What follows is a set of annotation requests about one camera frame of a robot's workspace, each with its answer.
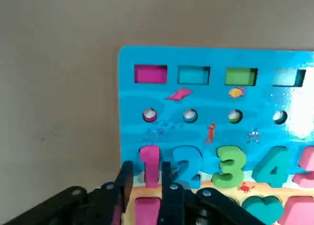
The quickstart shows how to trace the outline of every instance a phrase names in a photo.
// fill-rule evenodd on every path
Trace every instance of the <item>green rectangle piece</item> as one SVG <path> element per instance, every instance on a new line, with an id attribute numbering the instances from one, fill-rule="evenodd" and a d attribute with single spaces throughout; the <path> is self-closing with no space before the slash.
<path id="1" fill-rule="evenodd" d="M 256 68 L 227 68 L 226 85 L 254 86 L 256 76 Z"/>

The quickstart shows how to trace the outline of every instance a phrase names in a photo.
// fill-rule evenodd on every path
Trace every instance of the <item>metal screw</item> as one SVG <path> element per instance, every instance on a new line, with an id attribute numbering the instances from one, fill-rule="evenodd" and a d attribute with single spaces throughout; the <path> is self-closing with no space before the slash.
<path id="1" fill-rule="evenodd" d="M 80 193 L 81 193 L 80 189 L 76 189 L 76 190 L 74 190 L 74 191 L 72 192 L 72 195 L 73 195 L 73 196 L 77 196 L 77 195 L 80 194 Z"/>
<path id="2" fill-rule="evenodd" d="M 178 185 L 176 185 L 176 184 L 170 185 L 170 189 L 172 189 L 172 190 L 176 190 L 177 188 L 178 188 Z"/>
<path id="3" fill-rule="evenodd" d="M 112 189 L 112 188 L 113 188 L 113 184 L 107 185 L 106 188 L 107 188 L 108 190 Z"/>
<path id="4" fill-rule="evenodd" d="M 211 196 L 211 192 L 208 190 L 203 190 L 203 196 L 209 197 L 209 196 Z"/>

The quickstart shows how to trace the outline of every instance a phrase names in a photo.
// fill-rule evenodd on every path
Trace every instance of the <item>printed fish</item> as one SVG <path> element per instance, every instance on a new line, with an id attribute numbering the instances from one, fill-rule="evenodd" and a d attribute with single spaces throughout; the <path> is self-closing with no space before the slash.
<path id="1" fill-rule="evenodd" d="M 232 98 L 238 98 L 244 96 L 244 91 L 245 91 L 244 87 L 234 87 L 229 91 L 229 95 Z"/>
<path id="2" fill-rule="evenodd" d="M 189 94 L 191 94 L 191 90 L 185 89 L 185 88 L 180 88 L 178 91 L 173 93 L 171 96 L 167 97 L 167 100 L 173 100 L 173 101 L 179 101 L 182 100 L 183 98 L 187 97 Z"/>
<path id="3" fill-rule="evenodd" d="M 209 127 L 207 127 L 207 129 L 208 129 L 208 138 L 206 139 L 207 144 L 211 144 L 212 141 L 214 140 L 215 127 L 216 127 L 215 123 L 212 123 Z"/>

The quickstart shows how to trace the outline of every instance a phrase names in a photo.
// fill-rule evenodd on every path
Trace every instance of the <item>printed starfish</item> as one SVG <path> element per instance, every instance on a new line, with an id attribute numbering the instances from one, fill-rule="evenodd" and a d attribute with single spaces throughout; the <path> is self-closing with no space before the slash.
<path id="1" fill-rule="evenodd" d="M 262 135 L 262 133 L 259 133 L 257 128 L 255 128 L 254 131 L 247 134 L 247 136 L 249 137 L 249 140 L 247 140 L 247 143 L 250 143 L 252 141 L 256 143 L 260 143 L 260 135 Z"/>

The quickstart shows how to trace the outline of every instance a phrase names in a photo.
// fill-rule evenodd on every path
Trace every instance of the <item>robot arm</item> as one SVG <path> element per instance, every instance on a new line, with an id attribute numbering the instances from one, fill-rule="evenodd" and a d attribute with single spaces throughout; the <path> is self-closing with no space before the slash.
<path id="1" fill-rule="evenodd" d="M 157 225 L 265 225 L 214 188 L 196 194 L 174 183 L 162 163 L 162 200 Z M 133 186 L 133 163 L 124 162 L 114 182 L 87 193 L 70 187 L 5 225 L 120 225 Z"/>

